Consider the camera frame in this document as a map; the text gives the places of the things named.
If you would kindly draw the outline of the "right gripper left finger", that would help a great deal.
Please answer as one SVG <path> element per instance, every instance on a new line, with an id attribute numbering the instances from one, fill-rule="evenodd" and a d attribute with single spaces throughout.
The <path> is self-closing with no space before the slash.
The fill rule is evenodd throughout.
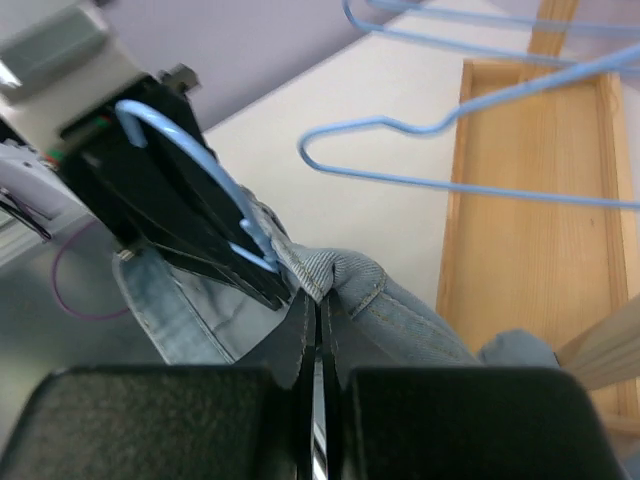
<path id="1" fill-rule="evenodd" d="M 77 367 L 31 394 L 5 479 L 309 479 L 316 309 L 232 365 Z"/>

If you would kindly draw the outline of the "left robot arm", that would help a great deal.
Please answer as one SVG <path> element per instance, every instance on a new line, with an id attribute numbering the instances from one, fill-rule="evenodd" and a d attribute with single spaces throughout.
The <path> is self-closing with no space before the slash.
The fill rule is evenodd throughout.
<path id="1" fill-rule="evenodd" d="M 246 194 L 200 131 L 188 99 L 197 85 L 179 65 L 105 92 L 58 82 L 29 102 L 24 121 L 5 106 L 4 208 L 48 234 L 64 208 L 85 207 L 122 249 L 150 249 L 277 309 L 289 289 Z"/>

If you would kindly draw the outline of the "wooden clothes rack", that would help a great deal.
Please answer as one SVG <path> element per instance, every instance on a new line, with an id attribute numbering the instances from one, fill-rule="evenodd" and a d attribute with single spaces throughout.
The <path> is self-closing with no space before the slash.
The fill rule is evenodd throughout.
<path id="1" fill-rule="evenodd" d="M 459 119 L 456 183 L 633 197 L 620 78 L 591 76 Z M 582 379 L 617 449 L 639 448 L 632 211 L 453 193 L 437 310 L 472 350 L 520 328 Z"/>

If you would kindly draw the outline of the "blue hanger with denim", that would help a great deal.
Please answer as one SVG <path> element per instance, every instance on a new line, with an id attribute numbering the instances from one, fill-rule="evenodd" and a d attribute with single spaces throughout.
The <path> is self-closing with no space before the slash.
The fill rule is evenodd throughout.
<path id="1" fill-rule="evenodd" d="M 147 146 L 147 139 L 140 126 L 141 123 L 145 123 L 166 137 L 183 153 L 189 156 L 192 161 L 198 164 L 207 175 L 221 187 L 227 196 L 231 198 L 237 209 L 241 212 L 242 218 L 239 221 L 239 225 L 241 229 L 251 237 L 262 252 L 262 255 L 255 255 L 244 247 L 229 241 L 231 250 L 268 272 L 275 274 L 280 272 L 278 257 L 272 248 L 270 237 L 259 225 L 247 196 L 203 145 L 197 142 L 174 121 L 139 101 L 118 101 L 115 105 L 115 113 L 129 142 L 133 146 L 137 148 Z"/>

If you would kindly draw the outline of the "light blue denim garment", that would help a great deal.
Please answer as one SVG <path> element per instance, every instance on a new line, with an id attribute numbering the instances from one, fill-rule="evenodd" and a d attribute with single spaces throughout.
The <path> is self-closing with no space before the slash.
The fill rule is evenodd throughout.
<path id="1" fill-rule="evenodd" d="M 373 259 L 295 243 L 266 204 L 253 199 L 251 206 L 275 248 L 286 286 L 302 299 L 302 326 L 335 291 L 348 324 L 394 365 L 558 367 L 552 348 L 521 329 L 499 333 L 472 353 L 441 316 Z M 171 266 L 151 247 L 129 260 L 114 259 L 113 272 L 132 315 L 167 364 L 237 362 L 293 307 L 286 302 L 271 310 L 238 289 Z"/>

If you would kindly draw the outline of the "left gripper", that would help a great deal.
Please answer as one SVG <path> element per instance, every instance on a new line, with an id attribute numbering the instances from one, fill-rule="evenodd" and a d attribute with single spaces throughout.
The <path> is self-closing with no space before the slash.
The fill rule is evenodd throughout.
<path id="1" fill-rule="evenodd" d="M 283 268 L 278 261 L 280 272 L 268 272 L 232 250 L 237 244 L 262 255 L 241 229 L 242 214 L 231 198 L 147 124 L 140 124 L 145 146 L 132 145 L 116 117 L 117 102 L 139 101 L 174 121 L 218 162 L 186 97 L 198 84 L 196 73 L 179 65 L 117 88 L 62 130 L 59 176 L 124 248 L 138 254 L 151 247 L 170 265 L 276 310 L 290 298 Z"/>

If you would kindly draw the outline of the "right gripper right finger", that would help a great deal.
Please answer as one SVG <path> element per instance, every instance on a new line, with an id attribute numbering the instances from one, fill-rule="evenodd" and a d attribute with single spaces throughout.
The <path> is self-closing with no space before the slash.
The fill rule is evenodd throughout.
<path id="1" fill-rule="evenodd" d="M 320 306 L 331 479 L 621 479 L 582 386 L 544 367 L 396 366 Z"/>

